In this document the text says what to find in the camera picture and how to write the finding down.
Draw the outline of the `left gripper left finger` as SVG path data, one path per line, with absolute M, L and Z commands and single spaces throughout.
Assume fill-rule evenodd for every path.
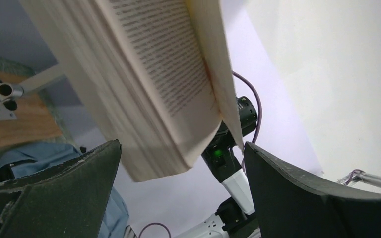
M 96 238 L 122 154 L 118 140 L 0 183 L 0 238 Z

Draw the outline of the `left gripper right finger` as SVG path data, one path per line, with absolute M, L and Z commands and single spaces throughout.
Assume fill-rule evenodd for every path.
M 253 143 L 244 161 L 264 238 L 381 238 L 381 194 L 337 184 Z

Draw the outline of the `blue student backpack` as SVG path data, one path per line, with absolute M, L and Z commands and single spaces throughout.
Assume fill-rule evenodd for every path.
M 0 238 L 122 238 L 128 211 L 114 189 L 117 140 L 86 153 L 25 146 L 0 161 Z

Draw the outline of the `yellow teal paperback book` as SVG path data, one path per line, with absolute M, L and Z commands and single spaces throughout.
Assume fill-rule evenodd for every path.
M 191 169 L 224 123 L 243 148 L 218 0 L 23 0 L 130 178 Z

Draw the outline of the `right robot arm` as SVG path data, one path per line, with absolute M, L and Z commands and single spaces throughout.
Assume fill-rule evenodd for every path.
M 208 168 L 230 194 L 218 209 L 181 238 L 259 238 L 259 227 L 248 178 L 233 153 L 236 145 L 230 130 L 221 123 L 216 135 L 202 153 Z

